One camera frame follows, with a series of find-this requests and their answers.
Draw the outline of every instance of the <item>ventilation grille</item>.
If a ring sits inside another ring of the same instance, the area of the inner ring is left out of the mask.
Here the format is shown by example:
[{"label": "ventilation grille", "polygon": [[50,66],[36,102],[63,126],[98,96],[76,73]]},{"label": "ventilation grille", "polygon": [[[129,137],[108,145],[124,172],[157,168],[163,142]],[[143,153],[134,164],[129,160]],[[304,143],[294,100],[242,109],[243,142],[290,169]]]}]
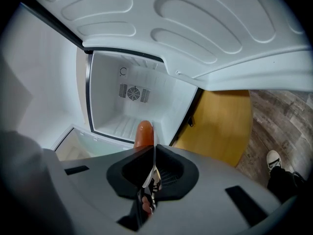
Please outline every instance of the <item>ventilation grille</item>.
[{"label": "ventilation grille", "polygon": [[149,99],[150,91],[146,89],[142,89],[140,102],[147,103]]},{"label": "ventilation grille", "polygon": [[127,84],[120,84],[119,85],[119,96],[126,98],[126,91],[127,91]]},{"label": "ventilation grille", "polygon": [[127,96],[132,100],[137,100],[140,96],[140,91],[136,87],[131,87],[127,91]]},{"label": "ventilation grille", "polygon": [[156,166],[160,173],[162,189],[177,182],[183,175],[183,166],[180,161],[170,153],[157,150]]}]

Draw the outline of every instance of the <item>orange object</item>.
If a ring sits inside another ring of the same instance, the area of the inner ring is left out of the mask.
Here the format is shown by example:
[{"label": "orange object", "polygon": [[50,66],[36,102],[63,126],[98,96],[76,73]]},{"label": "orange object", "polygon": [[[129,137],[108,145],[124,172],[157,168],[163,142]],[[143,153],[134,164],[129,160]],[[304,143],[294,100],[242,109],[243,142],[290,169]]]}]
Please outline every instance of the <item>orange object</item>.
[{"label": "orange object", "polygon": [[134,148],[143,145],[153,145],[153,127],[149,121],[141,121],[137,127]]}]

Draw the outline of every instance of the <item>sneaker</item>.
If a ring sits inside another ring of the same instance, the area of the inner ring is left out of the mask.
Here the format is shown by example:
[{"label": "sneaker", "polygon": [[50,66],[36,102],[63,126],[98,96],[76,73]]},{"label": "sneaker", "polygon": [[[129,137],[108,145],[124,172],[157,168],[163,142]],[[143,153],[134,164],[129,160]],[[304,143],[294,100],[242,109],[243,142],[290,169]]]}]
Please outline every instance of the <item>sneaker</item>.
[{"label": "sneaker", "polygon": [[275,166],[282,167],[282,162],[277,151],[271,150],[266,156],[268,168],[271,171]]}]

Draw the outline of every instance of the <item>fan vent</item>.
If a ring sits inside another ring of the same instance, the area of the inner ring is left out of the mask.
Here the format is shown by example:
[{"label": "fan vent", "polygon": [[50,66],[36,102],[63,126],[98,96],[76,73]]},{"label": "fan vent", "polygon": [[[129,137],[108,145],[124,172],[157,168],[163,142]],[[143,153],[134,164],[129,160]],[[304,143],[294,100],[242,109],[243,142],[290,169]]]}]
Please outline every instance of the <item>fan vent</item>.
[{"label": "fan vent", "polygon": [[127,91],[127,84],[120,84],[119,85],[119,96],[126,98],[126,91]]},{"label": "fan vent", "polygon": [[147,103],[149,99],[150,91],[146,89],[142,89],[140,102]]},{"label": "fan vent", "polygon": [[136,87],[131,87],[127,91],[127,96],[132,100],[137,100],[140,96],[140,91]]}]

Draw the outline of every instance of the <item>black slot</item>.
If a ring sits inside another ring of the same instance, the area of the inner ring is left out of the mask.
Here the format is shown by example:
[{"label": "black slot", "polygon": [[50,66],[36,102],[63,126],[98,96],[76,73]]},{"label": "black slot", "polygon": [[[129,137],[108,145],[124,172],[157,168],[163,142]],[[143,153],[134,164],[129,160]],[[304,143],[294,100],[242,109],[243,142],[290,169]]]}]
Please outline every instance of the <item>black slot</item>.
[{"label": "black slot", "polygon": [[250,226],[260,223],[267,217],[267,214],[240,186],[230,187],[225,189],[225,191]]},{"label": "black slot", "polygon": [[89,170],[89,168],[87,166],[85,166],[85,165],[64,169],[64,171],[65,171],[65,173],[67,175],[72,175],[72,174],[75,174],[75,173],[83,172],[85,170]]}]

